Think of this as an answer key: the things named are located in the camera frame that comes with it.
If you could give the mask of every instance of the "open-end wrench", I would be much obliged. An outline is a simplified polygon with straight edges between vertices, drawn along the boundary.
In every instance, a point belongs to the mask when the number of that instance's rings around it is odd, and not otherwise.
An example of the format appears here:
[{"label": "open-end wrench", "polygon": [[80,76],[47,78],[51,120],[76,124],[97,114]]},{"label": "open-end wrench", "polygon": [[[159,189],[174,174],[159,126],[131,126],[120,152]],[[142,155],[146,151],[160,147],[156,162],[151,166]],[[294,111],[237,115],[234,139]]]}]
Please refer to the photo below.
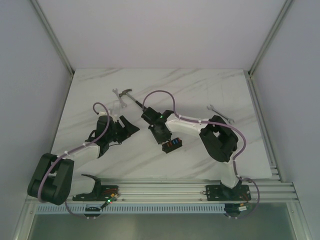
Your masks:
[{"label": "open-end wrench", "polygon": [[112,89],[112,92],[114,92],[115,95],[117,96],[117,98],[119,99],[121,108],[126,108],[126,107],[127,107],[127,104],[126,104],[126,103],[121,99],[121,97],[119,96],[118,88]]},{"label": "open-end wrench", "polygon": [[232,125],[232,124],[235,123],[235,120],[233,120],[232,118],[229,118],[229,117],[223,115],[221,112],[219,112],[218,110],[216,110],[213,105],[210,104],[210,105],[206,106],[206,108],[209,109],[209,110],[214,111],[214,112],[217,113],[217,114],[219,114],[221,117],[223,117],[225,120],[227,120],[227,122],[228,122],[229,124]]}]

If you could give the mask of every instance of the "white wall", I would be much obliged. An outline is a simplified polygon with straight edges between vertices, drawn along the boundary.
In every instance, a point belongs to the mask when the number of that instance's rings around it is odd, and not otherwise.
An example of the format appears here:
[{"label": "white wall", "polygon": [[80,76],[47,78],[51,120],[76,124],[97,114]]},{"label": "white wall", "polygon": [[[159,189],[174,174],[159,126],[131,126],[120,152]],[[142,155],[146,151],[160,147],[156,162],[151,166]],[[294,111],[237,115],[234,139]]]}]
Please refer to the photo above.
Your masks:
[{"label": "white wall", "polygon": [[271,138],[320,239],[320,1],[295,1],[255,79]]},{"label": "white wall", "polygon": [[73,68],[251,67],[284,0],[38,0]]},{"label": "white wall", "polygon": [[50,151],[69,75],[29,1],[0,0],[0,36],[0,239],[10,240]]}]

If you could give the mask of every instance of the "metal corner post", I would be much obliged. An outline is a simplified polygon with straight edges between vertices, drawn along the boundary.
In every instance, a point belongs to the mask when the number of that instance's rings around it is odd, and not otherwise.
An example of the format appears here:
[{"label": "metal corner post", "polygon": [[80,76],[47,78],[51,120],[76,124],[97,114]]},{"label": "metal corner post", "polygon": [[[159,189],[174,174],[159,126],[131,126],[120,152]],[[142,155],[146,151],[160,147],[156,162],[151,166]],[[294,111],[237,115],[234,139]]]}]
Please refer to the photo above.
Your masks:
[{"label": "metal corner post", "polygon": [[287,202],[288,214],[297,240],[312,240],[303,209],[299,202]]},{"label": "metal corner post", "polygon": [[260,51],[258,53],[258,55],[256,56],[250,70],[249,70],[249,76],[250,78],[253,76],[253,74],[255,73],[255,71],[257,70],[259,63],[261,62],[262,58],[265,56],[270,44],[272,43],[272,41],[274,40],[275,36],[277,35],[282,23],[284,22],[291,6],[293,5],[295,0],[285,0],[281,11],[279,12],[275,22],[273,23],[268,35],[266,36]]},{"label": "metal corner post", "polygon": [[266,121],[264,118],[264,111],[263,111],[263,107],[261,105],[259,91],[258,91],[256,83],[254,81],[254,77],[253,76],[249,77],[249,74],[246,71],[244,71],[244,75],[247,80],[247,84],[248,84],[249,92],[251,95],[253,107],[254,107],[254,110],[257,115],[258,124],[259,124],[260,130],[261,130],[261,133],[262,133],[263,142],[266,147],[270,163],[272,165],[276,165],[280,180],[282,182],[286,182],[287,178],[286,178],[285,172],[283,171],[284,168],[281,166],[281,164],[277,160],[278,159],[277,148],[274,146],[274,144],[272,144],[272,140],[271,140],[271,137],[270,137],[270,134],[268,131],[268,127],[267,127],[267,124],[266,124]]},{"label": "metal corner post", "polygon": [[67,58],[67,55],[66,55],[65,51],[63,50],[63,48],[61,47],[61,44],[60,44],[58,38],[56,37],[48,19],[46,18],[46,15],[42,11],[42,8],[37,0],[29,0],[29,1],[32,5],[33,9],[35,10],[35,13],[38,16],[41,24],[43,25],[46,33],[48,34],[56,53],[58,54],[58,56],[60,57],[61,61],[64,64],[65,68],[69,72],[70,78],[72,80],[75,71],[72,69],[71,64]]},{"label": "metal corner post", "polygon": [[15,227],[13,240],[28,239],[37,212],[38,203],[25,202]]}]

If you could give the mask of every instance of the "marble surface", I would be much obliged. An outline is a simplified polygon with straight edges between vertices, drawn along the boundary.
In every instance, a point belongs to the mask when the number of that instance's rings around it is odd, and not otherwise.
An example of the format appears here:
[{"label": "marble surface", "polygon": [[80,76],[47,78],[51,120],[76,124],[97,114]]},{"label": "marble surface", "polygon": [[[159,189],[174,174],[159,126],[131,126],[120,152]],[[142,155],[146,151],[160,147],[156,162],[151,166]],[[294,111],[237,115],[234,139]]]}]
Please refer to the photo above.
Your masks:
[{"label": "marble surface", "polygon": [[[78,169],[80,173],[101,178],[116,179],[209,179],[217,180],[220,174],[217,162],[207,153],[200,138],[183,133],[183,146],[169,154],[162,151],[148,124],[141,119],[142,110],[127,96],[126,108],[112,92],[132,88],[132,96],[142,102],[154,90],[171,92],[179,114],[194,118],[211,118],[216,109],[235,120],[247,139],[247,148],[236,161],[243,177],[265,179],[272,176],[265,146],[257,122],[243,70],[240,69],[139,69],[105,68],[77,69],[68,94],[52,153],[81,145],[90,132],[96,129],[97,115],[92,110],[95,102],[106,104],[113,113],[124,115],[140,131],[122,145],[110,147],[99,159]],[[151,95],[146,102],[158,112],[172,109],[172,100],[165,93]],[[238,142],[238,149],[243,145]]]}]

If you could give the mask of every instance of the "purple cable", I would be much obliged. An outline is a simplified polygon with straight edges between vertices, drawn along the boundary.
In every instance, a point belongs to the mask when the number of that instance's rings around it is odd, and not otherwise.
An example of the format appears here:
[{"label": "purple cable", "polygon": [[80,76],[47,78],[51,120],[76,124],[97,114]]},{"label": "purple cable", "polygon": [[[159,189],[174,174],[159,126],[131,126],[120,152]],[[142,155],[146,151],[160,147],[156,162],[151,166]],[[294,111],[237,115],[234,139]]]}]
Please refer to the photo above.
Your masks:
[{"label": "purple cable", "polygon": [[65,208],[66,208],[66,210],[68,211],[68,213],[70,213],[72,216],[75,216],[75,217],[81,218],[81,219],[87,218],[86,216],[78,215],[78,214],[73,213],[73,212],[71,211],[71,209],[69,208],[68,204],[67,204],[67,200],[65,200],[64,205],[65,205]]},{"label": "purple cable", "polygon": [[[165,90],[155,90],[155,91],[152,91],[150,92],[147,96],[145,96],[145,98],[143,99],[143,102],[142,102],[142,111],[144,111],[145,109],[145,102],[147,100],[147,98],[151,95],[151,94],[154,94],[154,93],[165,93],[165,94],[168,94],[170,95],[170,97],[172,98],[172,102],[173,102],[173,112],[174,112],[174,115],[178,118],[178,119],[181,119],[181,120],[184,120],[186,122],[190,122],[190,123],[195,123],[195,124],[198,124],[199,121],[197,120],[193,120],[193,119],[188,119],[188,118],[185,118],[181,115],[179,115],[177,112],[176,112],[176,100],[175,100],[175,97],[168,91],[165,91]],[[242,152],[246,149],[246,146],[247,146],[247,140],[245,138],[245,136],[242,134],[242,132],[240,132],[237,128],[235,128],[234,126],[230,126],[230,125],[227,125],[227,124],[224,124],[224,123],[220,123],[220,122],[214,122],[214,121],[200,121],[201,124],[212,124],[212,125],[218,125],[218,126],[222,126],[222,127],[226,127],[226,128],[229,128],[229,129],[232,129],[233,131],[235,131],[236,133],[238,133],[240,135],[240,137],[242,138],[243,140],[243,146],[242,148],[233,156],[232,158],[232,165],[233,165],[233,170],[234,170],[234,174],[237,176],[237,178],[240,180],[240,181],[248,181],[248,182],[252,182],[254,184],[254,186],[256,187],[256,190],[257,190],[257,194],[258,194],[258,198],[257,198],[257,203],[254,207],[254,209],[247,215],[245,216],[242,216],[242,217],[232,217],[228,214],[226,214],[229,218],[234,218],[234,219],[244,219],[248,216],[250,216],[254,211],[256,211],[258,205],[259,205],[259,202],[260,202],[260,191],[259,191],[259,188],[257,186],[257,184],[249,177],[246,177],[246,178],[242,178],[240,176],[238,176],[238,171],[237,171],[237,166],[236,166],[236,158],[242,154]]]},{"label": "purple cable", "polygon": [[81,145],[81,146],[78,146],[78,147],[76,147],[76,148],[68,151],[67,153],[62,154],[61,156],[59,156],[59,157],[52,163],[52,165],[49,167],[48,171],[46,171],[46,173],[45,173],[45,175],[44,175],[44,177],[43,177],[43,179],[42,179],[42,181],[41,181],[41,183],[40,183],[39,190],[38,190],[38,194],[37,194],[37,198],[38,198],[39,202],[45,203],[45,201],[43,201],[42,198],[41,198],[41,193],[42,193],[42,190],[43,190],[43,188],[44,188],[44,184],[45,184],[45,182],[46,182],[46,180],[47,180],[50,172],[51,172],[52,169],[58,164],[58,162],[59,162],[62,158],[66,157],[67,155],[73,154],[73,153],[75,153],[75,152],[77,152],[77,151],[79,151],[79,150],[81,150],[81,149],[83,149],[83,148],[85,148],[85,147],[87,147],[87,146],[90,146],[91,144],[94,144],[96,141],[98,141],[100,138],[102,138],[102,136],[106,133],[106,131],[107,131],[108,127],[109,127],[109,123],[110,123],[109,111],[108,111],[108,109],[106,108],[106,106],[103,105],[101,102],[96,102],[96,103],[93,104],[93,106],[92,106],[93,111],[94,111],[96,114],[99,114],[99,113],[96,111],[96,109],[95,109],[95,106],[96,106],[96,105],[101,105],[101,106],[104,108],[104,110],[105,110],[105,112],[106,112],[106,114],[107,114],[107,123],[106,123],[105,129],[104,129],[103,132],[102,132],[96,139],[94,139],[93,141],[88,142],[88,143],[86,143],[86,144],[83,144],[83,145]]}]

